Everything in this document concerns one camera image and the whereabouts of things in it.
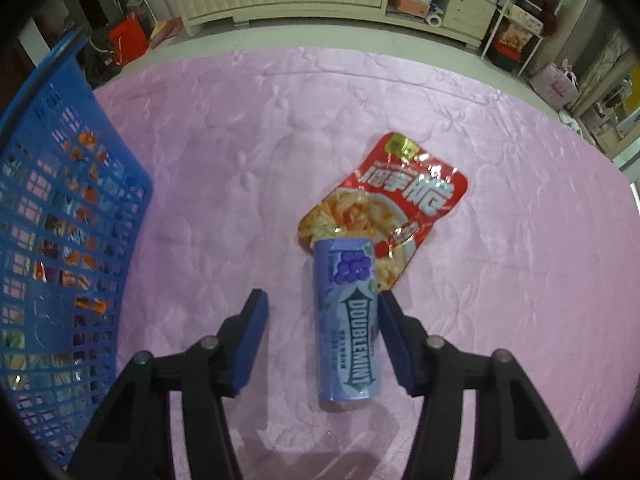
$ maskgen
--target pink bedspread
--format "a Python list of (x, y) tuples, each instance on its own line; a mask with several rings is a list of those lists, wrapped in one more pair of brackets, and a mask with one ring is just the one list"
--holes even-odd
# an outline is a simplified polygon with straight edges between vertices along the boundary
[[(176, 62), (97, 95), (155, 182), (120, 367), (216, 333), (252, 287), (269, 293), (252, 378), (225, 401), (245, 478), (401, 477), (420, 400), (383, 351), (377, 399), (318, 406), (312, 258), (296, 237), (389, 130), (470, 182), (396, 285), (405, 311), (465, 351), (511, 349), (581, 465), (625, 415), (640, 368), (640, 219), (625, 177), (558, 121), (461, 75), (325, 48)], [(467, 406), (458, 478), (471, 423)], [(179, 427), (174, 439), (188, 478)]]

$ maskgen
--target blue gripper pad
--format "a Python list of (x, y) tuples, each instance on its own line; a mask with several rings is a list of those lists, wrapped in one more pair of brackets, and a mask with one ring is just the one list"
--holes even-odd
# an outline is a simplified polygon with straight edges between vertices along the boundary
[(267, 293), (254, 288), (240, 314), (225, 319), (218, 332), (229, 374), (228, 395), (235, 397), (248, 383), (255, 356), (269, 319)]
[(415, 317), (405, 316), (389, 290), (378, 295), (378, 323), (398, 384), (411, 396), (431, 377), (424, 357), (427, 332)]

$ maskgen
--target red bag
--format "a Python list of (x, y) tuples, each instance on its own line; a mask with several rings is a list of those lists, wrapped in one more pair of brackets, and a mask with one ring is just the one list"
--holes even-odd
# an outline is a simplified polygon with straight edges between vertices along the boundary
[(561, 66), (550, 63), (531, 78), (529, 84), (533, 91), (554, 110), (560, 110), (578, 98), (575, 75), (567, 60)]
[(109, 39), (116, 51), (114, 61), (119, 66), (138, 59), (149, 48), (149, 42), (133, 12), (109, 31)]
[(387, 290), (466, 187), (456, 168), (392, 132), (300, 221), (298, 235), (310, 248), (324, 238), (369, 238), (378, 286)]

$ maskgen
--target pink bag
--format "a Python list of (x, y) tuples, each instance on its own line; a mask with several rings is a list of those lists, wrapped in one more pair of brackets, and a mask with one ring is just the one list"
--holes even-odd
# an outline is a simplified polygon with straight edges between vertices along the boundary
[(529, 84), (533, 91), (554, 110), (578, 98), (578, 87), (571, 65), (565, 59), (561, 66), (550, 63), (533, 76)]

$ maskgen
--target toilet paper roll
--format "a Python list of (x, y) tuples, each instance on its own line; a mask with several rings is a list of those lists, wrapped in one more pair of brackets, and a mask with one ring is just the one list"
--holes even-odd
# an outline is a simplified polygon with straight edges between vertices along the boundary
[(427, 17), (424, 19), (431, 27), (441, 27), (442, 26), (442, 18), (439, 14), (435, 12), (430, 12), (427, 14)]

